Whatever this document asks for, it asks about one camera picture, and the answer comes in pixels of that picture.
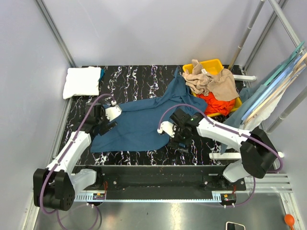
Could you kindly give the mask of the blue t-shirt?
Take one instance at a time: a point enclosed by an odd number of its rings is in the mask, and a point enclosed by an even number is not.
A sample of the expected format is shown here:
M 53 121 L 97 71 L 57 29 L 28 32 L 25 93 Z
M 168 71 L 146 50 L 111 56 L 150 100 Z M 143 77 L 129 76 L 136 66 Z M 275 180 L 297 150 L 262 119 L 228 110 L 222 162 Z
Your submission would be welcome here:
M 90 151 L 149 151 L 158 150 L 169 142 L 168 135 L 157 132 L 159 120 L 169 120 L 175 111 L 174 106 L 193 115 L 193 107 L 205 111 L 207 103 L 193 96 L 184 78 L 175 70 L 174 78 L 169 83 L 162 97 L 121 103 L 121 115 L 115 120 L 117 125 L 104 135 L 97 135 Z

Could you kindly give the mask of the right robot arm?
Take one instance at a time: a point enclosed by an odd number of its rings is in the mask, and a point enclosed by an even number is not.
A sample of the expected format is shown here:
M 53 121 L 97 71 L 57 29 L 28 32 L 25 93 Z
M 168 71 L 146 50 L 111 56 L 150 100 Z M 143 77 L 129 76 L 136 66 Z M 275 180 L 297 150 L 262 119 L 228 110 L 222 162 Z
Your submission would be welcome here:
M 218 177 L 218 185 L 224 190 L 247 176 L 262 179 L 279 156 L 266 133 L 258 127 L 252 131 L 242 130 L 201 113 L 189 115 L 180 108 L 170 118 L 171 121 L 164 121 L 159 126 L 160 133 L 170 136 L 170 144 L 187 145 L 194 136 L 200 136 L 214 139 L 240 153 L 241 159 L 227 165 Z

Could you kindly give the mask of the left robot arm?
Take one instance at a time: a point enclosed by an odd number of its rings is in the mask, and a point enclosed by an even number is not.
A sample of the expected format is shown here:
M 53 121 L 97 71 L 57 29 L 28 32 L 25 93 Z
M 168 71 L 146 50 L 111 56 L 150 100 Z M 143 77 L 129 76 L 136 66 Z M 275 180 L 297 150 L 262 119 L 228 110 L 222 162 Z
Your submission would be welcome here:
M 89 103 L 86 109 L 83 120 L 58 156 L 46 168 L 34 172 L 34 205 L 43 211 L 67 211 L 83 189 L 90 186 L 97 190 L 103 186 L 103 177 L 96 170 L 82 169 L 78 173 L 73 170 L 93 139 L 116 125 L 115 119 L 122 110 L 118 105 L 104 108 L 100 103 Z

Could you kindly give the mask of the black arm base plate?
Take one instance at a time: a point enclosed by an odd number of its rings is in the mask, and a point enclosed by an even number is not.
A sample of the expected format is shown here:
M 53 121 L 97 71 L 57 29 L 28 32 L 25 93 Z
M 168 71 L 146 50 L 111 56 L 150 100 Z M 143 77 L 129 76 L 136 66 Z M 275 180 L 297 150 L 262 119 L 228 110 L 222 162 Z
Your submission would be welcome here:
M 98 183 L 76 195 L 82 202 L 220 202 L 222 193 L 246 191 L 243 178 L 222 178 L 224 166 L 77 166 L 92 169 Z

